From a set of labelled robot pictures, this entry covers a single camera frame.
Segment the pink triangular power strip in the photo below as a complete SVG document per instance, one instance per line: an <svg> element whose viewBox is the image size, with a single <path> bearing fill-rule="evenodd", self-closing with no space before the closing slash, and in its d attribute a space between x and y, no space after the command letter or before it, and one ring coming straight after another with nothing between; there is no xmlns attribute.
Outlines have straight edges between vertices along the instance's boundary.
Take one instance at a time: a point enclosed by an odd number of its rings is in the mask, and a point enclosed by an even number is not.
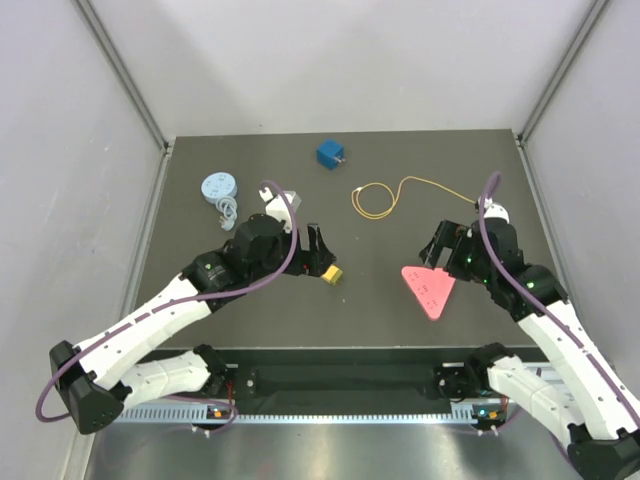
<svg viewBox="0 0 640 480"><path fill-rule="evenodd" d="M442 268L405 266L401 276L431 321L437 321L453 290L455 279Z"/></svg>

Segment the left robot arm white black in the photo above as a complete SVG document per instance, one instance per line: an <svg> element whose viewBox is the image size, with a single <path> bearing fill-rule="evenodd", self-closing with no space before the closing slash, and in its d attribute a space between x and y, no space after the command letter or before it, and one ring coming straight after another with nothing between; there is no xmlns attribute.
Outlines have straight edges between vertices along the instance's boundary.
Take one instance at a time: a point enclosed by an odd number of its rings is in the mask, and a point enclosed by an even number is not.
<svg viewBox="0 0 640 480"><path fill-rule="evenodd" d="M308 248L296 230L255 214L218 249L198 255L151 300L95 337L62 341L49 352L53 385L83 435L152 400L215 398L229 386L228 368L209 345L163 360L147 355L186 327L221 310L279 274L322 278L334 267L318 225Z"/></svg>

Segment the yellow two-port USB charger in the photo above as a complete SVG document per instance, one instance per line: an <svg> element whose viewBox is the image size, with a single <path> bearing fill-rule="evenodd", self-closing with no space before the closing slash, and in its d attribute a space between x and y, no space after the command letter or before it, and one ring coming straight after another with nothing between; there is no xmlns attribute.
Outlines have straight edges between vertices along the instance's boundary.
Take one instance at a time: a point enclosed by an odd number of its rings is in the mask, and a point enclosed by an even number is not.
<svg viewBox="0 0 640 480"><path fill-rule="evenodd" d="M343 274L342 269L336 265L331 265L321 276L321 279L330 285L336 285L341 280Z"/></svg>

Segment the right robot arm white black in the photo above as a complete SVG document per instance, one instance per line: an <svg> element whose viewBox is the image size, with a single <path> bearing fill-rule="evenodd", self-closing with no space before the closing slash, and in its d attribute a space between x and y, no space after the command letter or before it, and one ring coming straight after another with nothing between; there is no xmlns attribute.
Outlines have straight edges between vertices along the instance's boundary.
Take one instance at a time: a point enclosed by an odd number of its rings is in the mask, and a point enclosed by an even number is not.
<svg viewBox="0 0 640 480"><path fill-rule="evenodd" d="M558 390L507 347L492 343L464 362L465 394L515 401L564 449L583 479L626 479L639 471L639 401L581 325L555 275L525 262L515 228L503 218L470 226L443 220L419 257L455 280L486 288L491 300L535 342L562 379Z"/></svg>

